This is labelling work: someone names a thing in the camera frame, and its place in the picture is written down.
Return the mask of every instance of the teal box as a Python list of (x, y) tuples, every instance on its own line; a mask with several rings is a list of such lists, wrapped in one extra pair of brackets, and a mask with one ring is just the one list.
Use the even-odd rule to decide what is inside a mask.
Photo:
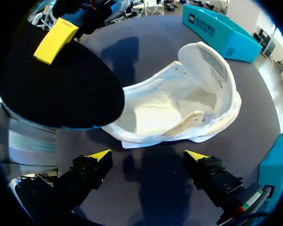
[[(258, 212), (271, 213), (283, 194), (283, 133), (259, 165), (258, 184), (270, 190)], [(261, 221), (261, 218), (257, 218), (253, 226)]]
[(252, 63), (262, 46), (226, 16), (197, 6), (183, 6), (183, 24), (223, 58)]

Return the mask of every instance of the label on shoe tongue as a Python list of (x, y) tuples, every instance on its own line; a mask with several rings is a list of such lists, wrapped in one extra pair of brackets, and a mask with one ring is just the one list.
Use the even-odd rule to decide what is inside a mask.
[(226, 82), (226, 69), (219, 63), (219, 61), (214, 58), (210, 53), (202, 48), (199, 48), (203, 59), (211, 66), (211, 75), (218, 82), (220, 88), (222, 89), (224, 82)]

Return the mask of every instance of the cable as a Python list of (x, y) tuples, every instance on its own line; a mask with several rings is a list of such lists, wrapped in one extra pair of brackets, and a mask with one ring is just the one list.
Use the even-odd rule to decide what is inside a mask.
[(223, 226), (235, 226), (236, 224), (238, 224), (239, 222), (241, 222), (243, 220), (247, 220), (247, 219), (251, 219), (251, 218), (266, 217), (266, 216), (268, 216), (268, 213), (264, 213), (264, 212), (252, 213), (252, 214), (249, 214), (249, 215), (246, 215), (246, 216), (243, 216), (243, 217), (236, 218), (235, 220), (233, 220), (229, 223), (226, 223)]

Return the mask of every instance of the round table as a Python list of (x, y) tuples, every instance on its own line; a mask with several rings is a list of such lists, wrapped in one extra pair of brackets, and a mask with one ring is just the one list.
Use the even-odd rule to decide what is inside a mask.
[[(82, 44), (109, 66), (124, 87), (178, 60), (182, 46), (198, 41), (201, 38), (182, 24), (181, 16), (134, 18), (82, 38)], [(227, 62), (242, 98), (241, 110), (231, 126), (203, 143), (181, 140), (123, 149), (120, 141), (101, 129), (58, 129), (61, 174), (80, 154), (112, 150), (113, 168), (75, 213), (106, 226), (215, 226), (222, 210), (194, 187), (183, 169), (184, 150), (216, 155), (249, 186), (257, 181), (258, 165), (280, 134), (275, 105), (258, 70), (253, 64)]]

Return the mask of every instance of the person in background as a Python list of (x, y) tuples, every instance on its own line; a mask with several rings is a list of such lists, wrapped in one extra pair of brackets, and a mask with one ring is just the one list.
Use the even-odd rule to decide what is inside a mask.
[(283, 65), (283, 59), (280, 60), (280, 61), (277, 61), (276, 64), (279, 65), (279, 66), (280, 66), (280, 65)]

